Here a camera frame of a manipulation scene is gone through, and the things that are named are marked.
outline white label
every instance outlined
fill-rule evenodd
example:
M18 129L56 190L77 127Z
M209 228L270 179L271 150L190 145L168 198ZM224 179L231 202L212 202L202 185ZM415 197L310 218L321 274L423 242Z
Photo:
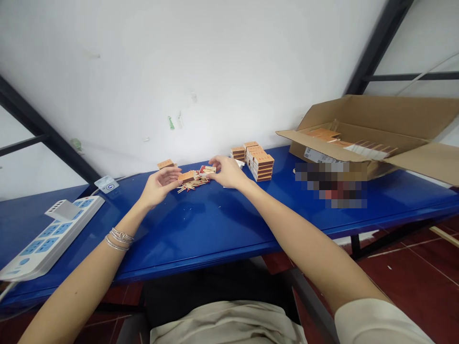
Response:
M304 157L314 162L343 162L309 147L306 147Z

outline power strip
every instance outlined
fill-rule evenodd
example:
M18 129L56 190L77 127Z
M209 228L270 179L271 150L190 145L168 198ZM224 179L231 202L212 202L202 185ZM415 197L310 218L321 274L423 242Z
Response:
M59 213L59 206L65 206L67 203L69 204L67 207L72 207L73 209L69 211L69 209L63 208L64 211L61 211L61 213L68 216L73 210L73 213L76 214L72 215L73 218L71 220L53 221L0 271L0 280L32 280L47 273L104 202L104 199L100 196L77 199L73 202L74 205L67 200L57 202L45 214L51 217L61 216L60 219L63 219L62 215L54 215L53 213Z

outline bracelet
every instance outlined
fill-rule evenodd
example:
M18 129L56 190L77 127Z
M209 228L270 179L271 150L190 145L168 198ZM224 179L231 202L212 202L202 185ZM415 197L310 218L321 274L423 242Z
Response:
M113 244L110 240L109 240L109 235L107 234L105 236L105 241L107 242L107 244L110 246L110 247L113 247L117 250L120 250L120 251L127 251L129 248L126 248L126 247L121 247L121 246L118 246L118 245L115 245Z
M123 232L118 232L115 228L112 228L110 233L113 235L115 240L125 243L125 244L132 244L134 241L134 238L127 235L126 233Z

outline metal beam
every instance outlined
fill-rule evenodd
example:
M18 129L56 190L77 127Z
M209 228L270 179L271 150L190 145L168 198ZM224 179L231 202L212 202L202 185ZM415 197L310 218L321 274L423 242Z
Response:
M350 236L350 246L352 253L358 254L360 252L360 238L358 234Z
M427 219L427 220L422 220L418 222L413 222L409 223L406 225L403 225L396 229L395 231L390 232L389 234L383 236L382 238L372 242L371 244L361 248L358 252L352 253L350 257L355 260L361 260L365 257L371 256L377 251L386 248L388 246L393 245L394 243L397 243L401 241L404 237L410 235L411 233L414 233L418 230L421 230L423 228L429 228L435 224L436 220L435 219Z
M21 142L13 143L13 144L11 144L9 146L2 147L2 148L0 148L0 156L7 155L7 154L13 153L15 151L21 150L23 148L32 146L32 145L34 145L34 144L36 144L38 142L43 142L47 138L48 138L48 135L44 135L43 134L43 135L40 135L40 136L32 137L30 139L26 139L26 140L21 141Z
M0 76L0 105L33 135L47 135L43 143L89 184L100 175Z
M363 81L411 81L420 73L411 74L389 74L389 75L368 75L362 78ZM419 80L459 80L459 72L438 72L427 73Z
M301 302L304 304L307 313L322 335L322 341L327 344L338 344L339 339L336 332L335 322L323 305L322 301L320 301L317 297L314 289L312 289L306 281L302 272L298 268L293 268L281 272L280 274L296 290L296 293L298 294Z
M352 76L345 94L362 95L414 0L389 0Z

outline person's right hand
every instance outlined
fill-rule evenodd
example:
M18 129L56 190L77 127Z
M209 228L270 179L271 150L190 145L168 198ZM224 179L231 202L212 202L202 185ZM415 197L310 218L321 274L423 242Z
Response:
M209 173L207 178L213 179L225 187L239 190L250 181L245 173L242 172L236 160L232 158L217 155L210 159L209 165L216 167L217 172L220 171L220 173Z

